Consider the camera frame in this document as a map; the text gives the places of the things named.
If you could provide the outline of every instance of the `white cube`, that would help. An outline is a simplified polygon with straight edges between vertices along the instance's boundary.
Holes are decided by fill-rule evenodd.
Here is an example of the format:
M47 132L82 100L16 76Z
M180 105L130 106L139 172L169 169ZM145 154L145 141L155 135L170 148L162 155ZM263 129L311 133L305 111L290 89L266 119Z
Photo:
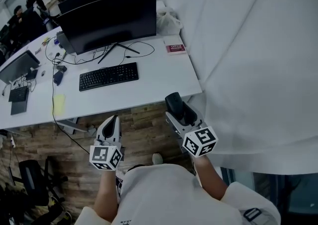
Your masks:
M117 146L90 146L89 162L99 170L116 170L121 157Z
M194 157L200 157L212 152L218 140L214 130L209 126L185 134L182 146Z

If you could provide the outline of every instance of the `white t-shirt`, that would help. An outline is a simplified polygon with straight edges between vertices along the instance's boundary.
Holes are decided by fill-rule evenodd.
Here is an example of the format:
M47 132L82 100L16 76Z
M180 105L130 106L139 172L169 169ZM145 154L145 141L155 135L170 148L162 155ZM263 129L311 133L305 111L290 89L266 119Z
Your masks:
M112 223L149 224L278 225L280 215L270 201L237 182L218 201L185 168L163 164L138 167L125 175L118 213ZM85 207L76 225L110 223Z
M48 3L50 3L53 0L42 0L44 5L46 6ZM56 1L56 3L54 3L54 5L49 9L50 15L51 16L57 16L59 14L61 14L60 8L58 6L59 2Z

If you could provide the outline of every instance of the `desk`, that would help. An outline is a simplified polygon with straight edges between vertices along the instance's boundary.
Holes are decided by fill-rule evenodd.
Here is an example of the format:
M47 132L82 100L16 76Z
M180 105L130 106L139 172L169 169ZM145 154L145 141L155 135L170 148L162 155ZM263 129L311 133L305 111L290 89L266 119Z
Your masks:
M60 27L29 43L26 47L10 57L9 60L0 67L0 71L26 50L30 50L35 54L35 51L41 46L44 38L54 37L58 31L61 31ZM111 67L120 64L125 51L121 47L115 48L100 64L97 64L99 60L82 65L60 64L68 68L64 73L62 83L59 86L54 85L54 94L63 94L66 97L63 115L56 116L56 120L60 125L86 132L87 129L66 120L161 102L164 101L167 95L173 92L179 92L182 97L202 92L187 54L168 55L163 39L160 36L139 40L151 44L155 48L155 51L147 57L125 59L123 62L124 64L137 62L139 72L139 80L137 81L79 92L80 74L97 70L101 67ZM136 40L123 42L122 44L128 46L134 41ZM142 43L134 44L132 49L139 51L141 55L146 55L152 51L150 46ZM41 66L38 69L39 73L36 78L37 85L34 91L29 93L27 112L11 116L11 102L8 102L9 88L6 89L4 97L0 95L0 129L19 133L14 128L53 122L53 65L46 59L44 51L45 48L42 47L41 52L36 55L36 58L41 62ZM58 45L54 45L53 40L47 47L47 55L51 59L57 52L62 54L63 51L64 50L60 49ZM93 51L90 51L79 55L76 60L90 60L93 56L92 53ZM126 56L134 56L134 53L127 51ZM74 62L74 57L67 55L65 61ZM0 90L3 90L4 87L5 83L0 81Z

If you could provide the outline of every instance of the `white shoe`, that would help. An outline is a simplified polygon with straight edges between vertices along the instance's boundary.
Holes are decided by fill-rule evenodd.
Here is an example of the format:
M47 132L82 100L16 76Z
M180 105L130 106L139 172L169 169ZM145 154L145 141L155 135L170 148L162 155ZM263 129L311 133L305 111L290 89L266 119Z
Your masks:
M154 165L163 164L163 158L162 158L160 153L154 153L153 154L153 164Z

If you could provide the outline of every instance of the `wooden floor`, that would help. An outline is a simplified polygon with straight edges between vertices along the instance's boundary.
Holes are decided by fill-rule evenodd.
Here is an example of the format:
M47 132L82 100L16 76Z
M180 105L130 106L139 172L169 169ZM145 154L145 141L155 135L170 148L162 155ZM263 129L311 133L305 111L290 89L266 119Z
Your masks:
M190 158L184 156L176 142L176 134L165 121L164 103L121 110L118 112L87 116L79 119L79 124L98 127L105 119L118 114L122 126L122 144L126 148L125 160L119 164L118 173L122 175L134 165L152 164L152 154L160 152L165 163L192 168ZM66 201L64 207L77 218L84 206L92 206L97 194L100 172L89 163L88 154L72 142L53 123L41 124L20 129L33 134L32 138L14 135L16 148L14 154L19 161L35 159L44 167L45 159L52 156L58 163L56 172L68 177L62 190ZM7 167L10 163L9 137L0 151L0 184L9 182ZM76 132L72 135L86 150L93 144L94 138L88 134ZM19 176L18 162L15 155L11 157L11 168L14 176ZM39 214L46 208L38 208Z

